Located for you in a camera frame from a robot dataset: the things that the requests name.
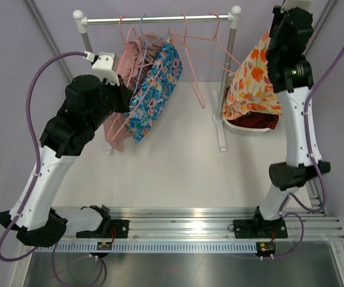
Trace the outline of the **pink hanger of red skirt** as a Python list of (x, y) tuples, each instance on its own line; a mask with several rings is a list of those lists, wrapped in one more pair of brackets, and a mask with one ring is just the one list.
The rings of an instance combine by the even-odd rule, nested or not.
[[(205, 60), (208, 60), (210, 63), (222, 68), (224, 72), (227, 72), (229, 74), (234, 73), (230, 70), (231, 61), (233, 60), (235, 63), (240, 65), (240, 62), (236, 58), (234, 58), (234, 56), (232, 55), (233, 49), (234, 49), (235, 35), (237, 32), (237, 25), (238, 25), (238, 20), (239, 20), (240, 14), (241, 14), (241, 7), (240, 6), (232, 7), (231, 11), (227, 15), (219, 15), (213, 11), (213, 12), (210, 12), (209, 15), (207, 15), (207, 16), (200, 16), (200, 17), (199, 16), (197, 16), (197, 17), (189, 16), (187, 18), (184, 14), (182, 14), (184, 21), (185, 21), (185, 34), (182, 36), (182, 38), (183, 38), (182, 46), (184, 46), (184, 48), (185, 48), (186, 55), (188, 57), (188, 61), (189, 61), (189, 64), (191, 66), (192, 72), (194, 71), (194, 69), (193, 69), (193, 66), (191, 63), (189, 51), (199, 55), (200, 57), (204, 58)], [(205, 22), (210, 21), (210, 20), (215, 20), (217, 22), (216, 30), (215, 30), (212, 38), (202, 38), (202, 37), (192, 36), (192, 35), (187, 34), (188, 21), (196, 21), (196, 20), (197, 21), (205, 21)], [(219, 31), (219, 26), (220, 26), (221, 21), (229, 22), (229, 35), (228, 35), (228, 43), (227, 43), (226, 48), (217, 39), (217, 34)], [(186, 43), (187, 39), (197, 39), (197, 40), (201, 40), (201, 41), (215, 42), (225, 52), (225, 63), (223, 64), (223, 66), (220, 66), (217, 62), (209, 59), (208, 57), (204, 56), (203, 54), (199, 53), (198, 51), (190, 48)]]

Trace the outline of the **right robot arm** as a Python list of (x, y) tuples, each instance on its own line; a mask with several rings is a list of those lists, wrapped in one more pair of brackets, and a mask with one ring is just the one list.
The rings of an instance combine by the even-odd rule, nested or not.
[(273, 9), (266, 52), (268, 78), (282, 110), (286, 160), (269, 166), (271, 187), (256, 207), (252, 230), (259, 238), (286, 238), (282, 210), (308, 181), (331, 170), (317, 147), (309, 95), (314, 84), (312, 68), (303, 52), (313, 34), (313, 16), (295, 6)]

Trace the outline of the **pink hanger of tan skirt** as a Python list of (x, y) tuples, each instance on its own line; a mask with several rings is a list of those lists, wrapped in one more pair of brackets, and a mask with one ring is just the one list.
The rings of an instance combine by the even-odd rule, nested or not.
[[(180, 35), (178, 33), (175, 33), (172, 28), (169, 28), (170, 33), (170, 39), (171, 42), (175, 45), (176, 51), (179, 54), (180, 60), (182, 61), (183, 70), (186, 73), (186, 76), (188, 77), (189, 83), (193, 89), (193, 92), (195, 93), (196, 98), (198, 99), (199, 105), (202, 109), (205, 108), (205, 100), (202, 96), (201, 89), (198, 86), (198, 79), (196, 77), (196, 73), (194, 70), (194, 66), (191, 61), (191, 57), (188, 52), (188, 46), (186, 43), (186, 38), (188, 37), (188, 20), (186, 18), (185, 13), (181, 13), (181, 16), (183, 17), (183, 21), (185, 23), (185, 33), (184, 35)], [(188, 60), (188, 64), (185, 64), (185, 61), (183, 60), (183, 57), (179, 51), (179, 47), (183, 47), (185, 50), (186, 59)]]

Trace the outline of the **red polka dot skirt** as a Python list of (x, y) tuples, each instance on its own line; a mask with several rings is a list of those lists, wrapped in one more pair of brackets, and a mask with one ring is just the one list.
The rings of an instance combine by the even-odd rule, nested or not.
[(272, 129), (278, 124), (280, 116), (274, 114), (264, 114), (260, 112), (248, 112), (235, 120), (228, 120), (234, 126), (249, 129)]

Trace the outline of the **pink pleated skirt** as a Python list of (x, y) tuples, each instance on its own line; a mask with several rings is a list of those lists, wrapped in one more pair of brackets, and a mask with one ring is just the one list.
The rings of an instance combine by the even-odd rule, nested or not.
[[(143, 36), (127, 42), (119, 60), (118, 73), (130, 90), (139, 89), (165, 42), (165, 38), (152, 32), (146, 32)], [(124, 151), (124, 141), (131, 136), (123, 126), (124, 121), (124, 114), (114, 112), (103, 123), (107, 143), (119, 152)]]

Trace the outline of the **orange tulip floral skirt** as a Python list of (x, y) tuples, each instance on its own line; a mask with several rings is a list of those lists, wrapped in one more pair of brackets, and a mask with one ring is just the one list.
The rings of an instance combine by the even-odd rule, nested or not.
[(232, 77), (222, 111), (226, 120), (235, 121), (253, 114), (277, 120), (282, 115), (281, 106), (268, 78), (266, 53), (270, 40), (269, 32), (266, 32)]

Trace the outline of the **blue floral skirt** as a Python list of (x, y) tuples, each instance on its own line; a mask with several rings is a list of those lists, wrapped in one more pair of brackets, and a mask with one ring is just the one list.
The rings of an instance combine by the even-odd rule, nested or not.
[(135, 143), (146, 136), (160, 117), (179, 82), (182, 70), (182, 61), (169, 38), (133, 96), (130, 111), (125, 115), (126, 128)]

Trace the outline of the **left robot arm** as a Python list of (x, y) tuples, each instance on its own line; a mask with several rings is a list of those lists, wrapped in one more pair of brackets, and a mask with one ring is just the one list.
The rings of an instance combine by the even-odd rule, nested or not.
[(96, 130), (114, 112), (129, 111), (133, 92), (122, 78), (80, 75), (65, 88), (66, 98), (39, 139), (39, 160), (15, 206), (0, 212), (0, 224), (16, 231), (26, 246), (51, 247), (63, 236), (101, 238), (110, 235), (106, 206), (84, 206), (71, 212), (53, 208), (53, 200), (71, 165)]

